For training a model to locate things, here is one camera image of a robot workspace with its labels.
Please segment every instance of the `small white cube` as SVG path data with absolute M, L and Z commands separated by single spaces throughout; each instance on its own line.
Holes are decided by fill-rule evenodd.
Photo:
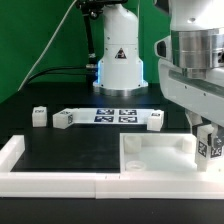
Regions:
M 47 108 L 34 107 L 32 113 L 33 127 L 46 127 L 47 125 Z
M 74 109 L 65 109 L 53 115 L 53 127 L 65 129 L 73 124 Z
M 163 126 L 164 111 L 154 110 L 148 117 L 147 130 L 160 131 Z

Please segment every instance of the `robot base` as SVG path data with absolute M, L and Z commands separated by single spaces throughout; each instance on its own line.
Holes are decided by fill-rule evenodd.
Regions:
M 108 96 L 136 96 L 145 94 L 148 92 L 148 83 L 144 82 L 144 85 L 136 89 L 106 89 L 99 86 L 98 83 L 93 83 L 93 91 Z

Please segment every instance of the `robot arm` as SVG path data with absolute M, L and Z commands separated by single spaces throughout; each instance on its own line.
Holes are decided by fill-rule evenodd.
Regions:
M 199 170 L 223 170 L 224 16 L 223 0 L 157 0 L 171 15 L 170 36 L 155 44 L 166 98 L 186 108 L 197 131 Z M 212 125 L 203 125 L 204 117 Z

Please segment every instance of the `wire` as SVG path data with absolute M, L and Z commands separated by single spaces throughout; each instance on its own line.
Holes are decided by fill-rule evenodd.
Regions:
M 26 79 L 26 81 L 24 82 L 23 87 L 25 85 L 27 85 L 29 82 L 31 82 L 33 79 L 35 79 L 37 77 L 40 77 L 40 76 L 43 76 L 43 75 L 48 75 L 48 74 L 62 74 L 62 75 L 94 75 L 95 74 L 94 71 L 92 71 L 92 72 L 90 71 L 90 72 L 87 72 L 85 74 L 74 74 L 74 73 L 62 72 L 63 70 L 83 70 L 83 69 L 86 70 L 86 67 L 84 67 L 84 66 L 80 66 L 80 67 L 61 66 L 61 67 L 48 68 L 48 69 L 45 69 L 45 70 L 43 70 L 41 72 L 38 72 L 38 73 L 30 76 L 28 79 Z
M 70 13 L 71 9 L 74 7 L 75 3 L 77 0 L 74 0 L 72 2 L 72 4 L 69 6 L 68 10 L 66 11 L 64 17 L 62 18 L 61 22 L 59 23 L 57 29 L 55 30 L 53 36 L 51 37 L 51 39 L 49 40 L 47 46 L 45 47 L 45 49 L 43 50 L 43 52 L 41 53 L 40 57 L 37 59 L 37 61 L 34 63 L 34 65 L 32 66 L 32 68 L 30 69 L 30 71 L 28 72 L 28 74 L 26 75 L 25 79 L 23 80 L 22 84 L 20 85 L 19 90 L 21 90 L 24 86 L 24 84 L 26 83 L 26 81 L 29 79 L 31 73 L 34 71 L 34 69 L 36 68 L 36 66 L 40 63 L 40 61 L 42 60 L 42 58 L 44 57 L 44 55 L 46 54 L 47 50 L 49 49 L 50 45 L 52 44 L 52 42 L 54 41 L 56 35 L 58 34 L 58 31 L 60 30 L 61 26 L 64 24 L 65 19 L 67 18 L 68 14 Z

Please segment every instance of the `white block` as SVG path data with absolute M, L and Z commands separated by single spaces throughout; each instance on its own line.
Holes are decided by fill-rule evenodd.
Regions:
M 34 107 L 32 113 L 33 127 L 46 127 L 47 125 L 47 108 Z
M 141 136 L 125 136 L 124 151 L 126 153 L 138 153 L 142 150 Z
M 147 130 L 160 131 L 163 126 L 164 111 L 155 110 L 148 117 Z
M 65 109 L 53 115 L 53 127 L 65 129 L 73 124 L 74 109 Z

